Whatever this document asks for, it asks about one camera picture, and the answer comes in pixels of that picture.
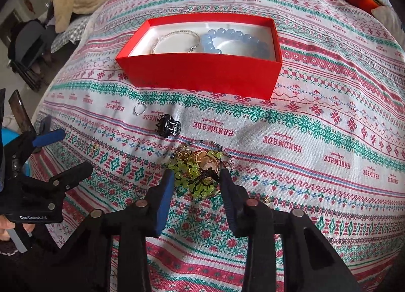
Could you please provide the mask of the left hand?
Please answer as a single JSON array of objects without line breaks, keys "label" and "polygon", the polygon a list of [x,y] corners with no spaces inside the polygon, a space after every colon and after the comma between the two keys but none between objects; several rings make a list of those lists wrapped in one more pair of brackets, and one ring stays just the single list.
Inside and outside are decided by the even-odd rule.
[{"label": "left hand", "polygon": [[[24,229],[27,232],[32,232],[35,228],[33,223],[24,223]],[[4,215],[0,216],[0,240],[1,241],[9,241],[10,235],[8,234],[8,230],[12,230],[15,228],[15,223],[9,221]]]}]

